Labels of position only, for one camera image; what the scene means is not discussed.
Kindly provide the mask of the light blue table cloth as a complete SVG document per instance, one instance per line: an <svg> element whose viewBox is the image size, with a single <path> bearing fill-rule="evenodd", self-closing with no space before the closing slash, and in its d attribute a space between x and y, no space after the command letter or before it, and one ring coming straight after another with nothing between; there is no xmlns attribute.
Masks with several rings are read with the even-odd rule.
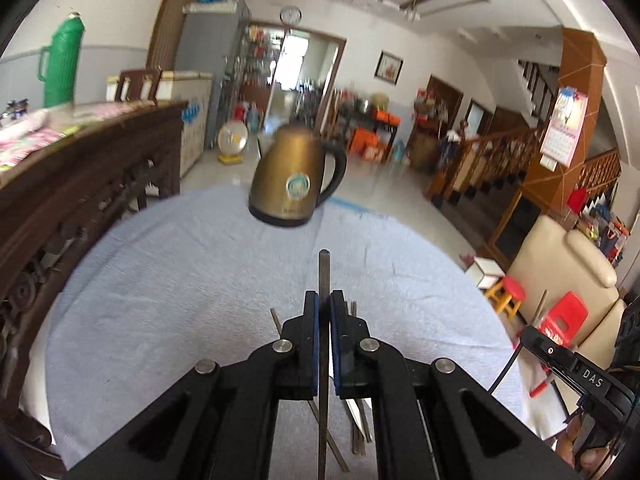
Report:
<svg viewBox="0 0 640 480"><path fill-rule="evenodd" d="M164 200L109 230L56 300L46 350L52 430L66 466L111 437L198 360L246 359L318 285L356 304L372 336L422 362L448 358L514 414L511 341L475 285L397 220L330 200L304 226L255 219L244 188Z"/></svg>

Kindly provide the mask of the white small wooden stool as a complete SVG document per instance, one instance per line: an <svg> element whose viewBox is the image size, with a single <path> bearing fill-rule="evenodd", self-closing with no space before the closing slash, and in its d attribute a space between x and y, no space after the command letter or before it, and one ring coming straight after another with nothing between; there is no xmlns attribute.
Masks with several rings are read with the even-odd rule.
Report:
<svg viewBox="0 0 640 480"><path fill-rule="evenodd" d="M466 269L465 275L478 289L486 290L503 279L504 271L495 260L474 257L472 263Z"/></svg>

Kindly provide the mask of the dark wooden chair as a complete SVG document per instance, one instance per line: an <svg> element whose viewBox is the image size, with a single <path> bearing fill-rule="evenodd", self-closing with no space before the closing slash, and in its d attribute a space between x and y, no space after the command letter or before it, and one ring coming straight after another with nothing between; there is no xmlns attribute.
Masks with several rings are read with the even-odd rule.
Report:
<svg viewBox="0 0 640 480"><path fill-rule="evenodd" d="M115 102L157 101L163 71L158 67L123 70L118 77Z"/></svg>

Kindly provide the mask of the wooden stair railing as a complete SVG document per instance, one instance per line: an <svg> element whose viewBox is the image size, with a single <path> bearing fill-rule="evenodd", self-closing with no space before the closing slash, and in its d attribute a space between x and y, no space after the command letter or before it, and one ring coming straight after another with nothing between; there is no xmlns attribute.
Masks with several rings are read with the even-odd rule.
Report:
<svg viewBox="0 0 640 480"><path fill-rule="evenodd" d="M522 182L541 146L544 125L477 136L458 143L454 154L436 171L423 196L436 208L457 205L462 197L501 190Z"/></svg>

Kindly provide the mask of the red plastic child chair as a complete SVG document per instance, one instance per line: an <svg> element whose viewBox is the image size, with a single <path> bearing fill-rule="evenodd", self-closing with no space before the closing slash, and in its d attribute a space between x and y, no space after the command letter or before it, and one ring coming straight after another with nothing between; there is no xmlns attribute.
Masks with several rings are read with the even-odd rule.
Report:
<svg viewBox="0 0 640 480"><path fill-rule="evenodd" d="M588 309L574 292L567 292L552 307L546 306L547 296L548 290L545 289L536 307L532 325L559 346L575 349L572 341L585 323Z"/></svg>

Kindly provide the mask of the green thermos jug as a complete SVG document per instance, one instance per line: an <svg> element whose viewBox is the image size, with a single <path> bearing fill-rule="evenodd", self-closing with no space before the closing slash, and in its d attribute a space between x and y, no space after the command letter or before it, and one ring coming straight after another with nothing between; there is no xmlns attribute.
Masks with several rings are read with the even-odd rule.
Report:
<svg viewBox="0 0 640 480"><path fill-rule="evenodd" d="M44 84L43 107L73 102L85 25L78 12L66 16L48 46L40 49L37 78Z"/></svg>

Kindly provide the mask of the grey refrigerator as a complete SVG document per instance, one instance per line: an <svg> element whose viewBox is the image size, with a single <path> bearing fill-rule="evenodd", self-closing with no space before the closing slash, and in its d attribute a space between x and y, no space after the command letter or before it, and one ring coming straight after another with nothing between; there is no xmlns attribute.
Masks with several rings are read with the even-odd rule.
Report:
<svg viewBox="0 0 640 480"><path fill-rule="evenodd" d="M204 148L213 148L219 128L229 119L238 92L242 40L250 24L243 0L190 3L175 57L176 70L211 74Z"/></svg>

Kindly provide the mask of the wall calendar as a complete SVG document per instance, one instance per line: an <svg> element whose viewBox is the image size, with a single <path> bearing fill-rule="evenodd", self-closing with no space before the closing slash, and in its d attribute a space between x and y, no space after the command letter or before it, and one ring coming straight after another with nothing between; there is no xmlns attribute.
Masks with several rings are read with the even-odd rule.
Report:
<svg viewBox="0 0 640 480"><path fill-rule="evenodd" d="M539 163L549 171L568 168L577 148L588 106L588 96L572 87L563 87L556 98L542 139Z"/></svg>

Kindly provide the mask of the red yellow plastic stool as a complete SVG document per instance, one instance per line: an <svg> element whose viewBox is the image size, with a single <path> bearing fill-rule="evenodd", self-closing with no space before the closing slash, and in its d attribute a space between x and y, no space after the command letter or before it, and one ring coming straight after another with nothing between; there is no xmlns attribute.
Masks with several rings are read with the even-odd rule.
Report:
<svg viewBox="0 0 640 480"><path fill-rule="evenodd" d="M505 313L509 321L514 321L521 305L526 300L526 291L514 278L504 276L484 291L495 314Z"/></svg>

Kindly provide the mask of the dark metal chopstick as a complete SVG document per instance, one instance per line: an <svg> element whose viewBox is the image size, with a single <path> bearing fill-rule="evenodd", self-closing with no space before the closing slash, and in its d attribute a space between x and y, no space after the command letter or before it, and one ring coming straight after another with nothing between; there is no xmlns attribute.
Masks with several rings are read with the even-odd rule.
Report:
<svg viewBox="0 0 640 480"><path fill-rule="evenodd" d="M361 436L354 439L354 453L357 455L366 454L366 444L372 442L371 431L367 420L366 410L364 409L364 402L362 399L356 400L356 405L359 413L359 420L361 422Z"/></svg>
<svg viewBox="0 0 640 480"><path fill-rule="evenodd" d="M319 252L319 442L318 478L326 478L326 448L328 447L329 411L329 350L330 350L330 252Z"/></svg>
<svg viewBox="0 0 640 480"><path fill-rule="evenodd" d="M280 322L280 318L278 317L277 311L274 310L273 308L271 308L270 309L270 314L271 314L271 317L272 317L272 320L273 320L273 324L274 324L274 326L276 326L276 330L278 332L278 335L281 336L282 335L282 323ZM317 403L314 402L314 400L308 400L307 401L307 405L308 405L308 408L310 409L311 413L314 415L314 419L316 420L317 425L320 425L320 411L319 411ZM341 468L341 471L343 471L345 474L348 474L349 471L350 471L348 463L344 459L344 456L343 456L342 452L340 451L340 449L338 448L337 443L335 442L335 439L332 436L330 430L326 430L326 444L328 445L329 449L331 450L331 453L334 456L336 462L338 463L338 466Z"/></svg>
<svg viewBox="0 0 640 480"><path fill-rule="evenodd" d="M350 416L352 416L352 454L363 456L366 449L364 448L364 437L359 427L361 422L360 411L355 401L349 401L348 406Z"/></svg>

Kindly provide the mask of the round wall clock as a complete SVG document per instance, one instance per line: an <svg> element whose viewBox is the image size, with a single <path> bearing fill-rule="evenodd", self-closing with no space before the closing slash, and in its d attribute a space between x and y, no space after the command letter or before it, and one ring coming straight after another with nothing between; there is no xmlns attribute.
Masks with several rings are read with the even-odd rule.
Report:
<svg viewBox="0 0 640 480"><path fill-rule="evenodd" d="M288 27L297 26L302 22L303 11L298 6L284 6L279 14L280 22Z"/></svg>

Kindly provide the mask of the bronze electric kettle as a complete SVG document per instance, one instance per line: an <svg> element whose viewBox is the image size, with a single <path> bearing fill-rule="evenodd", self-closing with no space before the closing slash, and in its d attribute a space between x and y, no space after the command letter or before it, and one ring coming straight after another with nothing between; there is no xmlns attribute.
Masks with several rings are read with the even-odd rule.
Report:
<svg viewBox="0 0 640 480"><path fill-rule="evenodd" d="M303 125L284 125L254 173L248 210L258 220L295 228L308 223L340 186L347 154Z"/></svg>

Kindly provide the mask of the dark carved wooden sideboard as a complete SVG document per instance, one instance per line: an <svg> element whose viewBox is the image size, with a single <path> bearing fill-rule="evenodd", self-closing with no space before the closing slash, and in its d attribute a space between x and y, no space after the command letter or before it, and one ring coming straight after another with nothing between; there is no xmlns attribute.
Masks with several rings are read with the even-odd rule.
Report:
<svg viewBox="0 0 640 480"><path fill-rule="evenodd" d="M66 468L51 431L21 408L29 353L85 254L126 212L180 192L182 112L158 102L80 128L1 177L1 433L36 478Z"/></svg>

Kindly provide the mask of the framed wall picture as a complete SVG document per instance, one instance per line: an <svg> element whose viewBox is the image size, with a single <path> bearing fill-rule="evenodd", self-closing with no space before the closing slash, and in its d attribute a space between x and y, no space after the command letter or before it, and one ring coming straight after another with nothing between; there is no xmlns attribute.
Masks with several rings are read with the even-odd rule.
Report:
<svg viewBox="0 0 640 480"><path fill-rule="evenodd" d="M397 84L403 65L404 60L402 58L382 51L378 58L378 65L374 71L374 76L389 84Z"/></svg>

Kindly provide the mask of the dark wooden side table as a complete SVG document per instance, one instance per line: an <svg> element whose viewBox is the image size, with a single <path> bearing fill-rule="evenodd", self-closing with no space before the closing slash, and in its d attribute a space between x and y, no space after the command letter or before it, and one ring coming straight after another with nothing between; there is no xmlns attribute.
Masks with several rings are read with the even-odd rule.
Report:
<svg viewBox="0 0 640 480"><path fill-rule="evenodd" d="M368 162L390 160L401 119L395 114L371 110L339 110L328 130L331 140L341 142L349 155L358 155Z"/></svg>

